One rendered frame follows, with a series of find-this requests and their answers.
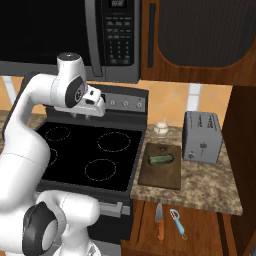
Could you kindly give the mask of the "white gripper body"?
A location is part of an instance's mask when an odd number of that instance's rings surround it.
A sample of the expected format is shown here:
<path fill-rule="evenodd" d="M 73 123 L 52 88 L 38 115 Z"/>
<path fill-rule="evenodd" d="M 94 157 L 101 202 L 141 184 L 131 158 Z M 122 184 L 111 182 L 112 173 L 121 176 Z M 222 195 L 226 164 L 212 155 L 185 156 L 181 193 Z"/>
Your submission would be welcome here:
<path fill-rule="evenodd" d="M 76 106 L 72 108 L 56 107 L 55 110 L 72 114 L 102 117 L 105 114 L 105 102 L 103 98 L 100 98 L 95 105 L 91 105 L 86 104 L 85 99 L 82 99 Z"/>

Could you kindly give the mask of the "green cucumber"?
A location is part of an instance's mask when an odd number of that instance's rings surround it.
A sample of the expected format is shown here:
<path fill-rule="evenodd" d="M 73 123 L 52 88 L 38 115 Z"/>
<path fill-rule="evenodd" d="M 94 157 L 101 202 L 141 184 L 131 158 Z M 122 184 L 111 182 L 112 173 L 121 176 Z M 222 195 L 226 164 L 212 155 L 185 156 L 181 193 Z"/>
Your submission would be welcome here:
<path fill-rule="evenodd" d="M 151 155 L 148 157 L 148 163 L 151 166 L 170 164 L 173 160 L 174 156 L 172 154 Z"/>

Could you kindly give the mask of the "brown wooden cutting board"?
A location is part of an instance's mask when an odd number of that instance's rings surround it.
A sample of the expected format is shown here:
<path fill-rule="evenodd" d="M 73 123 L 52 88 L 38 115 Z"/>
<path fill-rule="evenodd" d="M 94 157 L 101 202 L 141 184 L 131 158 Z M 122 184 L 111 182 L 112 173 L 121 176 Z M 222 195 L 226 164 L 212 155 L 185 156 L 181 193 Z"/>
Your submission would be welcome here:
<path fill-rule="evenodd" d="M 151 166 L 148 157 L 151 155 L 172 154 L 170 164 Z M 181 147 L 175 145 L 147 143 L 144 150 L 138 184 L 164 189 L 181 189 Z"/>

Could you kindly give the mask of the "black stove with hob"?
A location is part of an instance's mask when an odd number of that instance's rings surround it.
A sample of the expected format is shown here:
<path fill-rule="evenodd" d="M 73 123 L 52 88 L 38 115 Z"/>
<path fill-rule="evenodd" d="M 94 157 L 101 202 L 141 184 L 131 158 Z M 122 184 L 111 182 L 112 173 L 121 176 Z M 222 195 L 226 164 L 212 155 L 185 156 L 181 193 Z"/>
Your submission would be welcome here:
<path fill-rule="evenodd" d="M 46 119 L 35 131 L 48 143 L 51 158 L 37 190 L 88 195 L 99 204 L 122 202 L 120 218 L 101 214 L 88 228 L 103 256 L 121 256 L 121 241 L 130 238 L 133 225 L 130 193 L 147 128 L 148 92 L 100 84 L 96 88 L 105 102 L 102 117 L 73 118 L 72 113 L 46 108 Z M 129 108 L 123 107 L 124 101 Z"/>

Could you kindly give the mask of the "white lidded jar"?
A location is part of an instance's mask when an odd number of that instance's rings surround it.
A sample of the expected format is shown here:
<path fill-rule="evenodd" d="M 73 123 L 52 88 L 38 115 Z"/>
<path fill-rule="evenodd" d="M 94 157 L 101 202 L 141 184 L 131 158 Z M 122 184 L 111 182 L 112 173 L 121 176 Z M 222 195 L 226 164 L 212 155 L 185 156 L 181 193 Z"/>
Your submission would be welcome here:
<path fill-rule="evenodd" d="M 165 137 L 169 132 L 166 120 L 158 121 L 154 126 L 154 133 L 157 137 Z"/>

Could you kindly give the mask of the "black microwave oven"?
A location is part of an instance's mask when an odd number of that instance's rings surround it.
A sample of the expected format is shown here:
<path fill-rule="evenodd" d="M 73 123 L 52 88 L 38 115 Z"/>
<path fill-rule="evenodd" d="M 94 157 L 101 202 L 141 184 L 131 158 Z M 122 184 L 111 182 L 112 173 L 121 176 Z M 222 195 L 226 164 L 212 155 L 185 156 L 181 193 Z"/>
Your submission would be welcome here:
<path fill-rule="evenodd" d="M 95 0 L 102 77 L 92 73 L 85 0 L 0 0 L 0 75 L 57 74 L 57 56 L 76 53 L 91 81 L 140 79 L 140 0 Z"/>

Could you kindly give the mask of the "grey toaster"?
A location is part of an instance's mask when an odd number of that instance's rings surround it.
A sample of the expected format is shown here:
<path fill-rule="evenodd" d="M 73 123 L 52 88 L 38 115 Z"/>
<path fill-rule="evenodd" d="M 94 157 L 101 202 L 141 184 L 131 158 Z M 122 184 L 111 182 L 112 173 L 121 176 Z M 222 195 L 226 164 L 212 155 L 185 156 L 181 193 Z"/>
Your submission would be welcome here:
<path fill-rule="evenodd" d="M 182 158 L 185 161 L 216 164 L 222 141 L 216 113 L 185 112 L 182 128 Z"/>

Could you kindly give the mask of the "brown wooden cupboard door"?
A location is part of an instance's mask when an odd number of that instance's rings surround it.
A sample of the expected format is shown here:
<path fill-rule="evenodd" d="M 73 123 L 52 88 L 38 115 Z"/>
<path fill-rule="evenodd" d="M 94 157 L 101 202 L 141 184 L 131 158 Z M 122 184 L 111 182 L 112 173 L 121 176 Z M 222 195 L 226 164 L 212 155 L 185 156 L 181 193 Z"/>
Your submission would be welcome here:
<path fill-rule="evenodd" d="M 152 68 L 150 3 L 156 4 Z M 256 0 L 142 0 L 141 78 L 256 87 Z"/>

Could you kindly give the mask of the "tall brown wooden cabinet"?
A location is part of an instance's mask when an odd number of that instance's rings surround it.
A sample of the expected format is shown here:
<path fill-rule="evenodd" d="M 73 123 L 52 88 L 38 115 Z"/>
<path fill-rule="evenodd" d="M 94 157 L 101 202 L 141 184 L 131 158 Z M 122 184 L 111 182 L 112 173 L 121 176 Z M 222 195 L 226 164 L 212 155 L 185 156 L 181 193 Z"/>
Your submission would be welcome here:
<path fill-rule="evenodd" d="M 231 217 L 238 256 L 256 244 L 256 87 L 234 86 L 222 134 L 243 213 Z"/>

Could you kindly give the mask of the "open wooden drawer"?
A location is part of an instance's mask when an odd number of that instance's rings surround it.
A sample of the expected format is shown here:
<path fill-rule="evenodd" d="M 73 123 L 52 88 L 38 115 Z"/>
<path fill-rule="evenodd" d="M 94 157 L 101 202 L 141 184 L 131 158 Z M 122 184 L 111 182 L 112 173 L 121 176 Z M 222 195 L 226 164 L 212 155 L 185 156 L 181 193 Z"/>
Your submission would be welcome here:
<path fill-rule="evenodd" d="M 133 201 L 132 232 L 129 240 L 121 241 L 121 256 L 238 256 L 228 214 L 164 205 L 164 240 L 160 241 L 156 207 L 155 202 Z M 178 232 L 171 209 L 180 214 L 186 240 Z"/>

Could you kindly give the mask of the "orange handled knife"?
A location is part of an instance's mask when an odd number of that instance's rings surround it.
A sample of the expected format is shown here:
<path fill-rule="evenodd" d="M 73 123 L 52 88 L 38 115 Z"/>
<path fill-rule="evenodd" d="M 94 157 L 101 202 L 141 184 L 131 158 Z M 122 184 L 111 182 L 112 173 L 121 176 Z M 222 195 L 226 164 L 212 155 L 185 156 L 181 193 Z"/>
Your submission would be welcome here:
<path fill-rule="evenodd" d="M 155 222 L 158 224 L 158 239 L 160 241 L 164 240 L 164 219 L 163 219 L 163 209 L 162 204 L 159 203 L 156 207 Z"/>

